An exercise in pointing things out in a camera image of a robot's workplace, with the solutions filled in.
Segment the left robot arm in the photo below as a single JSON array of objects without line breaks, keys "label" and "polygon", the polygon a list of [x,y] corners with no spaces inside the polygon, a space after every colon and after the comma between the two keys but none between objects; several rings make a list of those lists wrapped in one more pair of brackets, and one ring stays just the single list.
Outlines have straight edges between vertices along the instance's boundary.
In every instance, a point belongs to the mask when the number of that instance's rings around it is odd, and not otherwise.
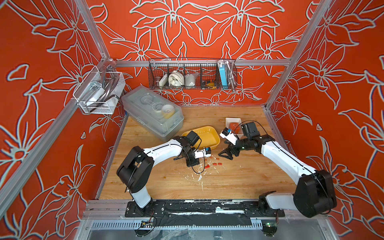
[{"label": "left robot arm", "polygon": [[188,168],[199,165],[200,159],[211,154],[210,148],[195,148],[195,144],[201,141],[197,133],[191,131],[187,136],[175,136],[159,146],[146,149],[135,146],[130,150],[118,167],[117,176],[139,208],[146,208],[152,200],[147,183],[153,167],[168,159],[185,159]]}]

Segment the orange cube block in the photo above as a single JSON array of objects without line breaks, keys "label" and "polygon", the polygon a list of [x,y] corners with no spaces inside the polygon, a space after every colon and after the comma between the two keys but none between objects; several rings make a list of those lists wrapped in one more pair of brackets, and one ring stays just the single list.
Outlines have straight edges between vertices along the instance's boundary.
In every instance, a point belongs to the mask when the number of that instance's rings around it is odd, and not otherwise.
[{"label": "orange cube block", "polygon": [[238,122],[231,122],[231,123],[229,124],[230,129],[235,129],[235,128],[237,128],[238,126],[239,126],[239,123],[238,123]]}]

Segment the clear wall-mounted bin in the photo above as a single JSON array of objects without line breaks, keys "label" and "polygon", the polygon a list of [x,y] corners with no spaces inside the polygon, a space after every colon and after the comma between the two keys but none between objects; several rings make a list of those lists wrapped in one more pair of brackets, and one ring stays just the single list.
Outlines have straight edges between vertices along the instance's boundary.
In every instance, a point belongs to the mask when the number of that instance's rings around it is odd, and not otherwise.
[{"label": "clear wall-mounted bin", "polygon": [[111,115],[121,101],[125,88],[123,73],[107,67],[93,67],[86,80],[79,84],[73,98],[84,115]]}]

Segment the white square box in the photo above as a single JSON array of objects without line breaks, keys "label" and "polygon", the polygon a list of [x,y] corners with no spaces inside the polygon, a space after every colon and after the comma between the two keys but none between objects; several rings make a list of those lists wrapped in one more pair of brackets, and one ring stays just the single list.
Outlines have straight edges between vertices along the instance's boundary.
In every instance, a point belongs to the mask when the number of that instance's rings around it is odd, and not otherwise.
[{"label": "white square box", "polygon": [[241,118],[226,118],[226,128],[234,131],[240,139],[244,136],[241,124]]}]

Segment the yellow plastic tray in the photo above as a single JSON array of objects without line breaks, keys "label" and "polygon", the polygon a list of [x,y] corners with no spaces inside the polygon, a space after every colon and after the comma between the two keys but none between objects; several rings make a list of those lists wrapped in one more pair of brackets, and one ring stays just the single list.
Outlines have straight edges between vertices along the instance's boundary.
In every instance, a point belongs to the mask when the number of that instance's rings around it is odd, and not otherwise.
[{"label": "yellow plastic tray", "polygon": [[[217,131],[212,126],[204,126],[196,129],[192,129],[202,140],[202,143],[198,141],[194,148],[196,149],[204,149],[204,148],[211,148],[214,150],[219,144],[220,144],[220,137]],[[182,134],[182,136],[187,136],[188,133],[191,132],[191,130],[186,131]]]}]

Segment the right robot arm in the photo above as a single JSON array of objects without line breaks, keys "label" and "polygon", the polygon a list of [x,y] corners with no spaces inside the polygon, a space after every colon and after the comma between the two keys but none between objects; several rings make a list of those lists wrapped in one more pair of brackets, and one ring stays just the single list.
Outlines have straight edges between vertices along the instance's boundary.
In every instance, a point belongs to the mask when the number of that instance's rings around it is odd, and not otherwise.
[{"label": "right robot arm", "polygon": [[239,156],[241,151],[255,151],[275,163],[294,181],[294,193],[271,191],[260,195],[259,213],[268,216],[277,214],[279,210],[294,210],[312,218],[328,214],[336,208],[337,198],[331,174],[305,164],[286,151],[270,135],[261,135],[256,125],[256,121],[242,124],[242,139],[233,130],[224,128],[220,136],[225,139],[227,148],[219,155],[232,160]]}]

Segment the yellow tape roll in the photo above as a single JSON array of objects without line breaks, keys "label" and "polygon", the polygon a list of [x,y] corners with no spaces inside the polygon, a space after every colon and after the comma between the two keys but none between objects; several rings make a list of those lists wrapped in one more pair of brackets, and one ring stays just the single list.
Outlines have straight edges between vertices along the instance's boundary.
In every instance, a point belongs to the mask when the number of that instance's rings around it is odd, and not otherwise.
[{"label": "yellow tape roll", "polygon": [[162,115],[163,118],[169,119],[175,114],[175,107],[173,105],[163,105]]}]

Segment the blue box in basket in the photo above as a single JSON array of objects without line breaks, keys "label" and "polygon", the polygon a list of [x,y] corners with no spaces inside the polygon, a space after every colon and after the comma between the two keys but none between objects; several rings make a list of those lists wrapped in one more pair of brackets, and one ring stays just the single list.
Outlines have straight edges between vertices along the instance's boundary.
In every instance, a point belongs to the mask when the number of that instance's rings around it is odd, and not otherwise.
[{"label": "blue box in basket", "polygon": [[218,69],[219,69],[219,74],[220,74],[222,88],[223,89],[227,89],[228,88],[228,80],[227,80],[227,64],[226,64],[226,61],[219,60],[218,61]]}]

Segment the white cloth in basket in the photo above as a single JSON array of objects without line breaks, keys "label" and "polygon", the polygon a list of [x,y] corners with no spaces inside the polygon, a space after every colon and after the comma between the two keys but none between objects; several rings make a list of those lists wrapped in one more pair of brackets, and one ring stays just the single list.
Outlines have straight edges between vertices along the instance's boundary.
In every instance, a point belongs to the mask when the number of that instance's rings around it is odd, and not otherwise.
[{"label": "white cloth in basket", "polygon": [[178,71],[173,71],[168,77],[170,86],[182,87],[185,85],[185,77]]}]

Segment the clear lidded storage container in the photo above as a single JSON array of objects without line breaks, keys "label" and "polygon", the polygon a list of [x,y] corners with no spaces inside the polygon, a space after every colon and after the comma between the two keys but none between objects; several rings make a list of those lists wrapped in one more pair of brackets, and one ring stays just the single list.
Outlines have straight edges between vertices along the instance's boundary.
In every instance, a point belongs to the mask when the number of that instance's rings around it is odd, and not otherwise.
[{"label": "clear lidded storage container", "polygon": [[[163,142],[169,141],[183,126],[181,107],[144,86],[123,95],[121,100],[130,117]],[[163,105],[175,107],[175,114],[171,118],[163,118]]]}]

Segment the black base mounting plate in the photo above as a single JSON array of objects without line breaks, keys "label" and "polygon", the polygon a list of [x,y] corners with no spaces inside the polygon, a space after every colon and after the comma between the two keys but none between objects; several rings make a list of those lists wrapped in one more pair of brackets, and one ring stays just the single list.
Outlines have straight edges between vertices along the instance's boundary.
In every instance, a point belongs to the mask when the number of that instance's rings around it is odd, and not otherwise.
[{"label": "black base mounting plate", "polygon": [[283,210],[270,209],[258,200],[152,200],[143,209],[128,202],[125,217],[164,217],[166,215],[237,214],[251,218],[284,217]]}]

